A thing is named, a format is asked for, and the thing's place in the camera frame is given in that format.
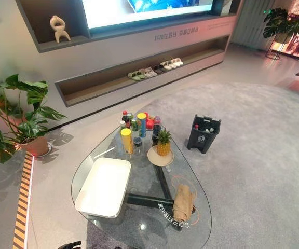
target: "television screen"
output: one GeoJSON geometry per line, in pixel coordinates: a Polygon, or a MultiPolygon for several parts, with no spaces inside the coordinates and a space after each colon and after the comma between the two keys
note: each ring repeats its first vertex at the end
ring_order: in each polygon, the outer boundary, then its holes
{"type": "Polygon", "coordinates": [[[213,0],[83,0],[90,29],[161,17],[201,13],[213,0]]]}

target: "yellow striped edge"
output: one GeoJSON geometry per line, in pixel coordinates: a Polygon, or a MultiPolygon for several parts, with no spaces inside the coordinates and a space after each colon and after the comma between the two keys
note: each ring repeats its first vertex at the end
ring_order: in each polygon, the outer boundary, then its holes
{"type": "Polygon", "coordinates": [[[26,151],[19,189],[13,249],[27,248],[33,161],[34,157],[26,151]]]}

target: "round plate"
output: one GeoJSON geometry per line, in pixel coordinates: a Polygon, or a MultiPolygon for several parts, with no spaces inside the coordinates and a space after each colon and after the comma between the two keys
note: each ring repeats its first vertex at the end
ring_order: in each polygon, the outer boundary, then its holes
{"type": "Polygon", "coordinates": [[[166,156],[160,156],[157,152],[156,152],[156,147],[157,145],[151,147],[148,152],[147,152],[147,157],[149,159],[149,161],[157,166],[168,166],[169,164],[171,164],[174,160],[174,153],[170,150],[168,155],[166,156]]]}
{"type": "Polygon", "coordinates": [[[38,157],[44,157],[45,155],[49,154],[51,152],[51,149],[52,149],[52,145],[48,143],[48,151],[47,153],[41,155],[41,156],[34,156],[35,158],[38,158],[38,157]]]}

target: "white sculpture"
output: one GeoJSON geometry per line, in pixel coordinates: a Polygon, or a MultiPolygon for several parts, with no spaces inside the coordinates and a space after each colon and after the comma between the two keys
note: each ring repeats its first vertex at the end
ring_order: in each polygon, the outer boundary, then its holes
{"type": "Polygon", "coordinates": [[[60,43],[60,37],[64,36],[68,40],[71,40],[69,34],[65,31],[65,22],[58,16],[52,16],[50,19],[50,26],[55,30],[55,39],[57,43],[60,43]]]}

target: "floor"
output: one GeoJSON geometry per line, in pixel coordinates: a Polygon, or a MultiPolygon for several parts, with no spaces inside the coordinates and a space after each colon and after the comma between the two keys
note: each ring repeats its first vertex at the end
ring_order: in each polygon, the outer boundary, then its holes
{"type": "Polygon", "coordinates": [[[5,164],[0,163],[0,248],[11,248],[21,182],[24,151],[5,164]]]}
{"type": "Polygon", "coordinates": [[[86,242],[87,221],[74,209],[71,199],[72,177],[81,161],[118,126],[122,110],[135,113],[168,93],[213,82],[245,82],[299,91],[298,71],[298,60],[282,56],[280,61],[273,61],[261,52],[233,45],[225,61],[217,66],[51,132],[52,153],[34,163],[28,248],[86,242]]]}

